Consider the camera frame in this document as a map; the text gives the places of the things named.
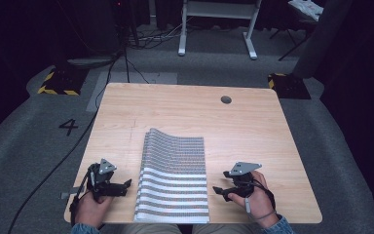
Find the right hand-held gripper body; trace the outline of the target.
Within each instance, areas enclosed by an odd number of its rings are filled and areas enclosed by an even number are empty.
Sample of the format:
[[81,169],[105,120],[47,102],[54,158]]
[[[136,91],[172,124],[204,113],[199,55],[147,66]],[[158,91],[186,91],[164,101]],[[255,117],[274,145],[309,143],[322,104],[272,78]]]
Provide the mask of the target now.
[[222,196],[227,198],[230,193],[235,193],[241,197],[250,195],[254,190],[252,172],[261,168],[258,163],[237,162],[230,171],[225,171],[223,175],[231,178],[234,183],[233,188],[222,191]]

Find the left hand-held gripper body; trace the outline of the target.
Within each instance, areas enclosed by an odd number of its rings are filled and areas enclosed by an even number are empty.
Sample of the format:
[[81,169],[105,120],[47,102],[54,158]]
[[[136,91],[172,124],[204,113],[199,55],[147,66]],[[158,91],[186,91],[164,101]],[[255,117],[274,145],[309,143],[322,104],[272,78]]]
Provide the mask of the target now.
[[110,182],[114,171],[117,169],[115,165],[102,158],[99,163],[91,164],[88,168],[87,187],[92,192],[95,199],[106,196],[108,190],[125,190],[119,189]]

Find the person's right hand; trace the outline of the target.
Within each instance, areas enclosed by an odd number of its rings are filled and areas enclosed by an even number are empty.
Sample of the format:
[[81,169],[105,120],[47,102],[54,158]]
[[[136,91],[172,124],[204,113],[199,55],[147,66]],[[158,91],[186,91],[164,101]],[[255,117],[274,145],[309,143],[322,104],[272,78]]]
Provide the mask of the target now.
[[249,208],[252,219],[259,224],[261,219],[276,214],[276,211],[268,194],[265,192],[268,188],[265,177],[257,171],[253,171],[252,175],[256,183],[261,185],[261,187],[255,187],[253,193],[247,198],[238,195],[238,198],[233,202],[244,209]]

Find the person's left hand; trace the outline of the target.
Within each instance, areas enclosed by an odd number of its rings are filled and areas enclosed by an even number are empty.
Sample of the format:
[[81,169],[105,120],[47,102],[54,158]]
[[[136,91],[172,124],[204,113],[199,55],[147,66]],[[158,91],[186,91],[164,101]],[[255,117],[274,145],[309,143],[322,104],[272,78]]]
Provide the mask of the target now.
[[113,197],[103,196],[96,201],[92,192],[87,192],[78,203],[75,223],[100,227],[113,200]]

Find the person's right leg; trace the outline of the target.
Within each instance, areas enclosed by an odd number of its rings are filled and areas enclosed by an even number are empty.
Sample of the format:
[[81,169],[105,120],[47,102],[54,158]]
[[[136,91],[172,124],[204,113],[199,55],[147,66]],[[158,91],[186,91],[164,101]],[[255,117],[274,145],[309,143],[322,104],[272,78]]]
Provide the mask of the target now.
[[257,224],[194,224],[192,234],[256,234]]

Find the person's leg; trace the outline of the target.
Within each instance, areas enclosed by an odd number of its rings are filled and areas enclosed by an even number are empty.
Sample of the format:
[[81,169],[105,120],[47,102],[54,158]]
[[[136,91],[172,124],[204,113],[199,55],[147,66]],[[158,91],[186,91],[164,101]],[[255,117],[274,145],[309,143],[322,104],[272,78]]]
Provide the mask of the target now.
[[194,224],[192,234],[256,234],[257,224]]
[[176,224],[136,223],[123,225],[120,234],[182,234]]

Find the grey striped cloth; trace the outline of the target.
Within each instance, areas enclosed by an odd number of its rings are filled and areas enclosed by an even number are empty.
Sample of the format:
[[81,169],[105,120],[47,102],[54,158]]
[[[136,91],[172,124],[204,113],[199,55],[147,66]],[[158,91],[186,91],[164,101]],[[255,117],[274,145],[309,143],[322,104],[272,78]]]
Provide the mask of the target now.
[[205,144],[157,129],[144,138],[136,222],[208,223]]

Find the person's left leg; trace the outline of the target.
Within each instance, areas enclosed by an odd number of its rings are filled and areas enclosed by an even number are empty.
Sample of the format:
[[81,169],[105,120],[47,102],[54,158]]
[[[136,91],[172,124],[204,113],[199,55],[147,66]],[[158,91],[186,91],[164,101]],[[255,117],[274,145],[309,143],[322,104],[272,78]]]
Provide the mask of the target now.
[[182,234],[176,224],[136,223],[123,225],[120,234]]

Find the grey curtain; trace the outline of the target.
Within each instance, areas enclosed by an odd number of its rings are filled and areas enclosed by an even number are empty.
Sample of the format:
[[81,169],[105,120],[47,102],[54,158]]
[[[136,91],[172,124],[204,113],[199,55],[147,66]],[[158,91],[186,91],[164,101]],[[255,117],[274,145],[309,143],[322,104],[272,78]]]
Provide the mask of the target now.
[[299,79],[314,76],[354,0],[327,0],[316,29],[307,41],[291,74]]

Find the white bag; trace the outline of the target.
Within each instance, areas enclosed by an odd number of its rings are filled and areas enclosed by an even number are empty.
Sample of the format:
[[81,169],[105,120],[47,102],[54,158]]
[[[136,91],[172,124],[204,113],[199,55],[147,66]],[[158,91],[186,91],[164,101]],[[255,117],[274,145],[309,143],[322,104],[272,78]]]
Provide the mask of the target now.
[[288,4],[302,16],[314,21],[318,21],[323,12],[323,7],[312,0],[290,0]]

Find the black yellow striped base plate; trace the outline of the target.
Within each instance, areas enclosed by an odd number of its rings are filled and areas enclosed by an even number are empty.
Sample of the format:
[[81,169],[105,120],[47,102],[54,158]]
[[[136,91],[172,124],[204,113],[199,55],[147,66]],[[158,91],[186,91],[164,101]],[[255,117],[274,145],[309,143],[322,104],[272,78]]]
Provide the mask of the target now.
[[63,71],[53,68],[38,89],[38,94],[79,96],[88,73],[88,69]]
[[271,73],[268,75],[268,85],[277,93],[278,98],[311,98],[304,81],[292,74]]

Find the white metal desk frame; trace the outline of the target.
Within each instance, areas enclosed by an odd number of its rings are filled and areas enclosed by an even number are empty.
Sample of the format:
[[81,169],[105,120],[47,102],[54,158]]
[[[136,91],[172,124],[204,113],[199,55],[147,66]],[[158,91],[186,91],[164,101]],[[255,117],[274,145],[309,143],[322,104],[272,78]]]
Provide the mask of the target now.
[[256,50],[252,44],[251,36],[254,30],[262,0],[254,3],[220,3],[200,2],[198,0],[183,0],[181,35],[179,40],[178,54],[183,57],[186,54],[187,41],[187,18],[208,17],[222,19],[249,20],[247,31],[243,33],[243,39],[247,47],[249,57],[257,59]]

